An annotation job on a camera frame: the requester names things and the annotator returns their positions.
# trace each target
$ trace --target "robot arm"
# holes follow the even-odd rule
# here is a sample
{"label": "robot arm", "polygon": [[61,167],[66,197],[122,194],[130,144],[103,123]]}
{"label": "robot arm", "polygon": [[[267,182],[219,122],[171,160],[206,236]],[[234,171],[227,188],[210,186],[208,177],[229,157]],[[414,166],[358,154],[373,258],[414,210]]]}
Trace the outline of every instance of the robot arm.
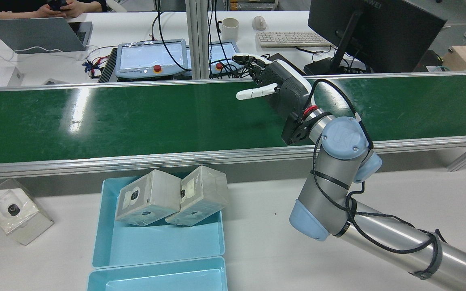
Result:
{"label": "robot arm", "polygon": [[[261,85],[237,93],[237,99],[264,96],[286,120],[286,144],[310,138],[315,144],[313,169],[290,215],[291,225],[313,239],[332,234],[445,289],[466,290],[466,253],[442,242],[437,234],[417,230],[405,221],[385,215],[351,198],[352,183],[361,183],[381,166],[356,112],[335,118],[319,108],[313,86],[283,61],[238,54]],[[353,106],[346,100],[353,111]]]}

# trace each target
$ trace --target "laptop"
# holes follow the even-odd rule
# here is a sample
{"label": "laptop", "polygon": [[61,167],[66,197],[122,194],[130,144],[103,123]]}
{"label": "laptop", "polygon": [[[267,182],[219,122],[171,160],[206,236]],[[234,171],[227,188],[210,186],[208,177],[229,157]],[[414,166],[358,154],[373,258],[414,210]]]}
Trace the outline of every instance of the laptop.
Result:
{"label": "laptop", "polygon": [[34,46],[63,52],[85,51],[92,31],[92,22],[66,22],[64,18],[0,20],[0,39],[18,54],[48,52]]}

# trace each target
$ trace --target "keyboard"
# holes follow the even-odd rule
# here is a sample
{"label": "keyboard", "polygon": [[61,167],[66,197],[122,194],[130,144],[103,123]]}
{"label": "keyboard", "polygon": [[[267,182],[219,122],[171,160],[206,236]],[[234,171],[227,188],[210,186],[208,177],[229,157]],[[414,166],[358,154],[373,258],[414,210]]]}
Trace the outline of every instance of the keyboard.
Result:
{"label": "keyboard", "polygon": [[332,45],[315,32],[257,32],[255,38],[261,48]]}
{"label": "keyboard", "polygon": [[85,32],[75,32],[76,37],[80,40],[82,44],[84,44]]}

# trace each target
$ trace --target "touchscreen display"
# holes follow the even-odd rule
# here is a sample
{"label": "touchscreen display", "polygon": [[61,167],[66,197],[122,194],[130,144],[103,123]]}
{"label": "touchscreen display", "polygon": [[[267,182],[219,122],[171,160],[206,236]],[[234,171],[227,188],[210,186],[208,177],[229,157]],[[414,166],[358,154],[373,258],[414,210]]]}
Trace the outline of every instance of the touchscreen display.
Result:
{"label": "touchscreen display", "polygon": [[[183,51],[180,42],[166,44],[172,57],[179,64],[183,64]],[[142,46],[124,46],[120,61],[120,70],[153,67],[154,65],[169,66],[175,65],[168,55],[163,44],[147,44]]]}
{"label": "touchscreen display", "polygon": [[[235,51],[235,47],[231,42],[223,42],[222,45],[224,46],[224,52],[226,53],[226,57],[228,57],[229,63],[230,64],[237,64],[234,61],[231,60],[231,57],[233,57],[234,54],[237,53]],[[214,44],[210,46],[210,51],[209,54],[211,55],[211,64],[216,65],[217,61],[220,61],[224,59],[224,52],[222,52],[222,48],[220,47],[220,44]],[[188,56],[188,68],[192,68],[192,61],[190,59],[190,50],[187,50],[187,56]]]}

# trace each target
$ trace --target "plastic tray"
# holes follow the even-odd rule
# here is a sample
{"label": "plastic tray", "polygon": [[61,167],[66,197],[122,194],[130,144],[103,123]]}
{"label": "plastic tray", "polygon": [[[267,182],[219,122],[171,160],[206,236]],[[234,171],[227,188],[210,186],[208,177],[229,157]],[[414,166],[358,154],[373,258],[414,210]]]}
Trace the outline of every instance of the plastic tray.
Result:
{"label": "plastic tray", "polygon": [[176,226],[164,219],[150,226],[133,226],[114,220],[120,189],[139,177],[107,179],[102,185],[100,217],[96,230],[93,267],[123,267],[222,256],[222,212],[192,226]]}
{"label": "plastic tray", "polygon": [[98,269],[87,291],[227,291],[222,257]]}

